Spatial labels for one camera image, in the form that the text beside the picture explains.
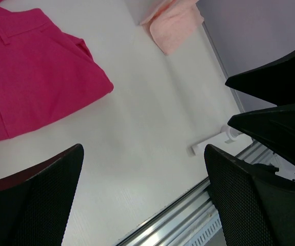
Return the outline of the aluminium front rail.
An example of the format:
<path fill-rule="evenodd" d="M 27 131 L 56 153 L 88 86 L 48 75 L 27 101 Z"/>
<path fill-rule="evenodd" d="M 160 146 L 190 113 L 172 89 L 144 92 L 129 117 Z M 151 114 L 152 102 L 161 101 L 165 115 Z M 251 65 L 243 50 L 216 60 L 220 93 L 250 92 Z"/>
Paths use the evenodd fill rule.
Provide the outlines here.
<path fill-rule="evenodd" d="M 259 143 L 253 143 L 234 157 L 252 165 L 260 149 Z M 222 229 L 207 177 L 122 239 L 120 245 L 206 245 Z"/>

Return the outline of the light pink towel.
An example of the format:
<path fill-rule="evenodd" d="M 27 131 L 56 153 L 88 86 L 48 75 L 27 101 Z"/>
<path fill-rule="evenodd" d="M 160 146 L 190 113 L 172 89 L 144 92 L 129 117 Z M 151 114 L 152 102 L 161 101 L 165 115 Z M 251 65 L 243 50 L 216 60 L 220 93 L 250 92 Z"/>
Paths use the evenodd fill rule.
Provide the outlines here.
<path fill-rule="evenodd" d="M 169 55 L 204 22 L 196 4 L 196 0 L 155 1 L 139 25 Z"/>

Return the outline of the pink trousers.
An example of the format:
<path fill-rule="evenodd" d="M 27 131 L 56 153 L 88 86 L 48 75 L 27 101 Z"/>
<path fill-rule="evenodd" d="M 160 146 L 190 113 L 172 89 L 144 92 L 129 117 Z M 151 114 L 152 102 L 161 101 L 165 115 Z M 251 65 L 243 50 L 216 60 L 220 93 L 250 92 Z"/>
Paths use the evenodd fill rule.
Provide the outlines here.
<path fill-rule="evenodd" d="M 0 141 L 52 124 L 112 90 L 83 39 L 39 8 L 0 7 Z"/>

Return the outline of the white clothes rack frame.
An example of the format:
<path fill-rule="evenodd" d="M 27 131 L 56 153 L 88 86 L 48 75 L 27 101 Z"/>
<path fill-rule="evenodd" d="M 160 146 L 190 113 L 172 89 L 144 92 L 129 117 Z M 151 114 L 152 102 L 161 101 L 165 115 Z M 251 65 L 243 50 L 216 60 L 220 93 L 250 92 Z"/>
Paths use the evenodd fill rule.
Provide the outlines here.
<path fill-rule="evenodd" d="M 252 138 L 228 125 L 224 125 L 219 134 L 193 145 L 194 155 L 202 155 L 208 144 L 236 156 L 252 144 Z"/>

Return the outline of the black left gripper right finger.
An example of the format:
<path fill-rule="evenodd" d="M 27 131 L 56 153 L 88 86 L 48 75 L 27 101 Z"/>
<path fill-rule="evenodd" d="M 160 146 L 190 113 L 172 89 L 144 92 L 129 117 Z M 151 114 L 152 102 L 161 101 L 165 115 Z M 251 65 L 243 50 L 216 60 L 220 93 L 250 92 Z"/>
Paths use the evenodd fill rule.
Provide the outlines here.
<path fill-rule="evenodd" d="M 213 145 L 204 159 L 227 245 L 295 245 L 295 181 Z"/>

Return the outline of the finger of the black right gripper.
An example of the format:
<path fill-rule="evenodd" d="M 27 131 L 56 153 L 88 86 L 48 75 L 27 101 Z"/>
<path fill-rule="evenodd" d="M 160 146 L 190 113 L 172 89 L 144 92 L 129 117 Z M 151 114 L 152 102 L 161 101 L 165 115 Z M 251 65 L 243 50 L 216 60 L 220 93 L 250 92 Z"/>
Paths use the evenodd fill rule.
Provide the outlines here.
<path fill-rule="evenodd" d="M 228 125 L 295 166 L 295 104 L 234 115 Z"/>
<path fill-rule="evenodd" d="M 231 76 L 225 85 L 277 106 L 295 104 L 295 50 L 271 63 Z"/>

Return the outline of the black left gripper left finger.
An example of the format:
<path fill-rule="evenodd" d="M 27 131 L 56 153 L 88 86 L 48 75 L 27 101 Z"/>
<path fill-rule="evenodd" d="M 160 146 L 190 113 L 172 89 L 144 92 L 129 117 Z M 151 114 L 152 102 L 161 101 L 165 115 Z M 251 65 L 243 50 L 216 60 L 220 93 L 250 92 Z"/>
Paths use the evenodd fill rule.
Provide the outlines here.
<path fill-rule="evenodd" d="M 61 245 L 83 166 L 84 148 L 0 179 L 0 245 Z"/>

